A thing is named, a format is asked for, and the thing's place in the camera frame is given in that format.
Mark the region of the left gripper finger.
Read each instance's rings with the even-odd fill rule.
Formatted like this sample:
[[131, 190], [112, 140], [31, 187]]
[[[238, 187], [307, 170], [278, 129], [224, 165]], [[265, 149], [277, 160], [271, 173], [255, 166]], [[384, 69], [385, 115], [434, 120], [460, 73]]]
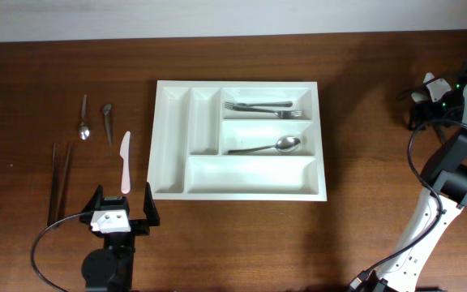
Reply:
[[160, 216], [152, 197], [152, 188], [149, 182], [146, 182], [145, 186], [143, 211], [149, 225], [160, 224]]
[[86, 203], [82, 209], [82, 213], [91, 213], [101, 208], [101, 201], [103, 198], [103, 186], [98, 185], [91, 199]]

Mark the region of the white plastic knife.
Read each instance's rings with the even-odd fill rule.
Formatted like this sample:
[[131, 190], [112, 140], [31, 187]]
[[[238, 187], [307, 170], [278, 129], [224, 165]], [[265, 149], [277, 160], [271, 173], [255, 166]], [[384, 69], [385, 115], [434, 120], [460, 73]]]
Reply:
[[130, 141], [131, 133], [127, 131], [121, 142], [120, 157], [122, 158], [122, 179], [121, 179], [121, 192], [122, 194], [128, 194], [131, 191], [131, 175], [130, 175]]

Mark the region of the silver tablespoon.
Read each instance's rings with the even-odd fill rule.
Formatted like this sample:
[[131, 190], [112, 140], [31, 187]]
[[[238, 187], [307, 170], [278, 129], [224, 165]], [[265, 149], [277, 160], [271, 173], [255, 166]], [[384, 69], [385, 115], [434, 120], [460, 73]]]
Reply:
[[292, 152], [297, 149], [302, 141], [294, 136], [283, 136], [274, 145], [261, 146], [257, 148], [247, 148], [247, 149], [234, 149], [229, 150], [228, 154], [245, 154], [250, 152], [258, 152], [270, 148], [274, 148], [278, 152]]

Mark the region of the silver fork with round handle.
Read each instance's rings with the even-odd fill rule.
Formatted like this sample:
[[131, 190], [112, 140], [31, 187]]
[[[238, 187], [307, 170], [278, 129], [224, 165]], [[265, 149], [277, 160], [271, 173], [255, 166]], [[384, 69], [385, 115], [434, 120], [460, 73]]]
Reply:
[[282, 101], [282, 102], [266, 102], [266, 103], [234, 103], [226, 101], [225, 106], [242, 106], [242, 107], [284, 107], [290, 108], [293, 106], [292, 101]]

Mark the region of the silver fork slanted handle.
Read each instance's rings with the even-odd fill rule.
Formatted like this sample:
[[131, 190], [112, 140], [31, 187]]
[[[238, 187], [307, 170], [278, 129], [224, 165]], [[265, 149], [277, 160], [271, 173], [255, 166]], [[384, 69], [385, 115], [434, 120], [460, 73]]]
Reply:
[[271, 109], [256, 109], [251, 107], [241, 107], [234, 106], [234, 111], [241, 112], [255, 112], [255, 113], [264, 113], [264, 114], [274, 114], [281, 119], [295, 119], [302, 116], [301, 110], [271, 110]]

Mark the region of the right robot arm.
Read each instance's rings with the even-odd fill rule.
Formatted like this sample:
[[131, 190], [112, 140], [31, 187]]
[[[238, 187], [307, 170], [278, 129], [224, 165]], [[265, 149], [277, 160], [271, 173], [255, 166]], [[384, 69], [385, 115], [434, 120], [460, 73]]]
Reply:
[[449, 225], [467, 207], [467, 59], [461, 69], [400, 92], [411, 97], [408, 128], [413, 136], [432, 127], [441, 147], [422, 170], [412, 172], [422, 184], [413, 216], [394, 252], [361, 271], [349, 291], [414, 292], [423, 267]]

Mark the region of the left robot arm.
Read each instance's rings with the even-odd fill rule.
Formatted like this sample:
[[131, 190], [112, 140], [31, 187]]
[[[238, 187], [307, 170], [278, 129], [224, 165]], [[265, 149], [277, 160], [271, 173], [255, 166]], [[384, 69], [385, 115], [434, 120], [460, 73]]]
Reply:
[[148, 236], [161, 223], [149, 184], [144, 192], [144, 219], [130, 219], [128, 199], [103, 194], [98, 186], [82, 209], [79, 221], [103, 240], [103, 247], [90, 252], [81, 266], [86, 291], [130, 291], [135, 258], [135, 239]]

